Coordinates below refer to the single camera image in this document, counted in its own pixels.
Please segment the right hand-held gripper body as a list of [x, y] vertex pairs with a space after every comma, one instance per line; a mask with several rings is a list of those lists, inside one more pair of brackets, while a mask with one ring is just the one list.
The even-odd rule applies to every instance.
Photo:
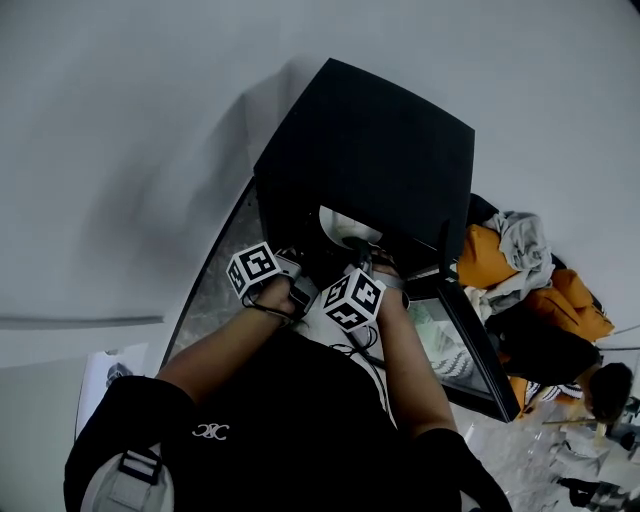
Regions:
[[342, 331], [351, 333], [377, 320], [383, 299], [390, 290], [399, 293], [401, 304], [409, 308], [399, 272], [385, 266], [360, 270], [349, 264], [344, 275], [322, 292], [322, 312]]

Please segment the person's left hand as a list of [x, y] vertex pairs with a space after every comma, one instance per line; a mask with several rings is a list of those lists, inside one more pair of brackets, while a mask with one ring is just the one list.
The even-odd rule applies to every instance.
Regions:
[[260, 292], [256, 303], [260, 306], [292, 314], [294, 304], [289, 298], [290, 281], [287, 277], [277, 276], [265, 285]]

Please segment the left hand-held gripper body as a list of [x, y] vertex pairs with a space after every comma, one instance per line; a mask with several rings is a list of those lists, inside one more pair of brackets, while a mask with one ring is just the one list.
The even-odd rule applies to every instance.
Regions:
[[226, 276], [245, 307], [253, 306], [263, 288], [278, 276], [285, 277], [290, 283], [292, 315], [306, 315], [319, 294], [303, 270], [296, 250], [273, 252], [266, 241], [235, 253], [226, 268]]

